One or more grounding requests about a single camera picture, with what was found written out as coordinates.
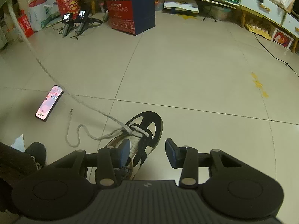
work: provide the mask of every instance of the wooden cabinet leg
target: wooden cabinet leg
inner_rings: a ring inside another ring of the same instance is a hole
[[[296,50],[297,43],[298,43],[298,39],[296,38],[296,39],[295,39],[295,41],[294,41],[293,48],[292,48],[292,52],[293,52],[293,53],[294,53],[294,52],[295,52],[295,50]]]
[[[241,11],[241,27],[244,28],[245,26],[245,19],[246,19],[246,12]]]
[[[92,0],[92,15],[95,15],[95,0]]]

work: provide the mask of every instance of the tile floor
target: tile floor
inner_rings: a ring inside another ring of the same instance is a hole
[[[162,117],[161,141],[137,179],[179,179],[180,170],[170,167],[165,154],[166,138],[200,152],[220,148],[275,178],[285,193],[278,218],[298,224],[299,78],[245,29],[197,18],[157,12],[156,27],[137,36],[102,24],[79,40],[62,38],[48,28],[30,42],[47,69],[86,103],[123,122],[142,111]],[[297,54],[259,39],[299,73]],[[70,142],[76,141],[78,124],[98,136],[118,127],[67,94],[46,122],[36,119],[52,86],[25,43],[16,42],[0,53],[0,141],[10,145],[23,134],[25,146],[42,142],[48,164],[75,150],[64,141],[71,108]],[[107,143],[81,131],[80,136],[79,148],[88,153]],[[94,169],[88,177],[94,181]],[[206,181],[207,169],[200,169],[199,178]],[[10,223],[13,217],[1,214],[0,219]]]

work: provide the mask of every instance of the black and white sneaker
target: black and white sneaker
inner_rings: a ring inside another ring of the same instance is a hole
[[[123,132],[112,139],[106,147],[118,147],[124,139],[129,139],[131,150],[126,163],[125,179],[133,179],[148,155],[156,148],[161,138],[163,122],[155,112],[146,111],[130,119],[127,126],[133,131],[131,135]]]
[[[46,163],[47,151],[43,144],[34,142],[28,146],[28,148],[25,150],[25,153],[30,155],[34,160],[37,170],[40,170],[42,167],[44,167]]]

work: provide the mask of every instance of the framed picture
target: framed picture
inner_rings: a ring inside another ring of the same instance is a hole
[[[277,44],[289,49],[294,39],[276,28],[272,35],[272,40]]]

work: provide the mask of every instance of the wooden handle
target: wooden handle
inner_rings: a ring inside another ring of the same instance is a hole
[[[271,11],[271,9],[270,8],[268,8],[268,7],[265,7],[263,4],[261,4],[260,3],[260,8],[262,8],[262,9],[265,9],[266,11]]]

